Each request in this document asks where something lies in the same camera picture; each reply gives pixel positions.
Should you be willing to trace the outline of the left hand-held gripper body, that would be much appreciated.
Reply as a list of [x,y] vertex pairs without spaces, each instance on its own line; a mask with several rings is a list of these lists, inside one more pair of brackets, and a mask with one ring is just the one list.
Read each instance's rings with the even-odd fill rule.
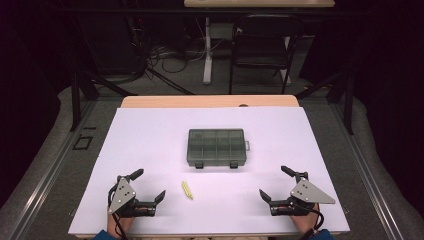
[[122,218],[153,217],[156,213],[155,202],[140,202],[130,182],[134,176],[119,176],[117,183],[109,190],[108,214]]

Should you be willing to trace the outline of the desk with white legs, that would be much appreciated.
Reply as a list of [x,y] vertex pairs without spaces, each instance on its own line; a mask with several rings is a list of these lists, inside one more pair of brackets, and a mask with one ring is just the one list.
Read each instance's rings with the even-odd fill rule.
[[[290,9],[290,8],[306,8],[306,9],[320,9],[331,8],[335,5],[334,0],[184,0],[184,6],[193,10],[222,10],[224,8],[235,8],[247,10],[252,8],[257,10],[264,8],[265,10],[276,8]],[[209,85],[212,81],[212,66],[213,54],[211,39],[217,38],[220,40],[231,39],[232,23],[218,23],[211,20],[210,17],[205,18],[204,27],[204,42],[205,42],[205,65],[203,83]]]

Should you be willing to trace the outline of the person's left hand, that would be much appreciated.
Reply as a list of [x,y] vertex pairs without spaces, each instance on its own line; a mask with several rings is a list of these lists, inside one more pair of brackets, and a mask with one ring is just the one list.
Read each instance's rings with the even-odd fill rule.
[[133,221],[133,218],[119,218],[109,215],[107,219],[107,232],[118,240],[121,240],[130,230]]

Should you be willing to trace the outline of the aluminium floor rail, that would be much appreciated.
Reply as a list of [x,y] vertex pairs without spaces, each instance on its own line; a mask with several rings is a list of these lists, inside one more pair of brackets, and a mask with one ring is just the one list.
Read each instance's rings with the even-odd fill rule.
[[372,175],[371,169],[369,168],[355,137],[348,132],[344,125],[343,113],[340,107],[337,104],[330,104],[330,109],[335,116],[340,131],[344,138],[348,141],[348,145],[353,152],[356,168],[358,169],[361,181],[365,186],[367,194],[385,230],[388,240],[405,240],[386,199],[383,197],[382,192],[378,187],[377,181]]
[[68,229],[88,175],[73,158],[73,146],[96,108],[89,101],[81,124],[69,130],[68,109],[59,117],[5,206],[0,209],[0,240],[68,239]]

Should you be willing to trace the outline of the yellow plastic strip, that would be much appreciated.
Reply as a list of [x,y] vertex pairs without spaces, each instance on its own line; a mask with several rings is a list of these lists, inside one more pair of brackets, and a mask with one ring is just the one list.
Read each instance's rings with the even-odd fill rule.
[[194,199],[194,197],[193,197],[193,195],[192,195],[192,193],[191,193],[191,191],[190,191],[190,189],[189,189],[188,184],[187,184],[185,181],[182,181],[181,185],[182,185],[182,188],[183,188],[183,190],[184,190],[185,195],[186,195],[189,199],[193,200],[193,199]]

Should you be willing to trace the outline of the black folding chair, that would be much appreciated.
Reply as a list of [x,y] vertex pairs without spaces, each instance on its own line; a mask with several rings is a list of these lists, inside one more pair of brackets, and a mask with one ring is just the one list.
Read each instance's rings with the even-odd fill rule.
[[284,94],[298,40],[304,23],[284,14],[249,14],[232,27],[229,93],[232,93],[234,68],[285,70],[281,93]]

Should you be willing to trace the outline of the person's right hand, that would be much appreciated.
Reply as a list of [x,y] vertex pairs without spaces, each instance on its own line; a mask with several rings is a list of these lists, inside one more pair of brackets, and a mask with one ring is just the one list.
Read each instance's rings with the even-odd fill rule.
[[[314,210],[317,212],[319,210],[319,205],[314,205]],[[314,228],[318,221],[318,214],[316,212],[310,212],[305,216],[291,216],[295,228],[301,235],[307,233],[310,229]]]

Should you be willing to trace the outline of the black metal stand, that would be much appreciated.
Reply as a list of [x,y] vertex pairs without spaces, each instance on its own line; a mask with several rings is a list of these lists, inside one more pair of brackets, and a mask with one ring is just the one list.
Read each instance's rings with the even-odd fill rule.
[[337,72],[323,81],[313,84],[306,90],[297,93],[295,97],[297,99],[303,99],[323,88],[327,84],[332,85],[326,95],[328,103],[339,103],[341,97],[344,97],[343,124],[347,132],[350,135],[353,135],[352,108],[354,97],[354,74],[351,71]]
[[134,93],[130,93],[127,90],[115,85],[114,83],[106,80],[104,77],[92,72],[92,71],[77,71],[71,81],[71,100],[72,100],[72,126],[70,131],[74,131],[81,122],[81,101],[80,93],[89,101],[96,101],[99,98],[99,92],[95,88],[95,84],[98,83],[120,96],[134,96]]

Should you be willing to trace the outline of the grey transparent plastic organizer box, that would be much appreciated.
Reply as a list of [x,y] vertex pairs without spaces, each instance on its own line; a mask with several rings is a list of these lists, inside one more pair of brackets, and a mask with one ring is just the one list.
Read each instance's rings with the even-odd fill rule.
[[243,129],[190,129],[187,163],[196,169],[228,166],[237,169],[247,160]]

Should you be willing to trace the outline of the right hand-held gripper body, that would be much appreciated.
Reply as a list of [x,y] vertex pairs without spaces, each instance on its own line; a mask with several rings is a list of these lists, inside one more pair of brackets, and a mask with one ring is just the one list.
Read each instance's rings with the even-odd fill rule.
[[307,172],[296,172],[295,187],[286,200],[271,200],[269,203],[272,216],[305,216],[310,213],[315,204],[335,204],[336,201],[312,184]]

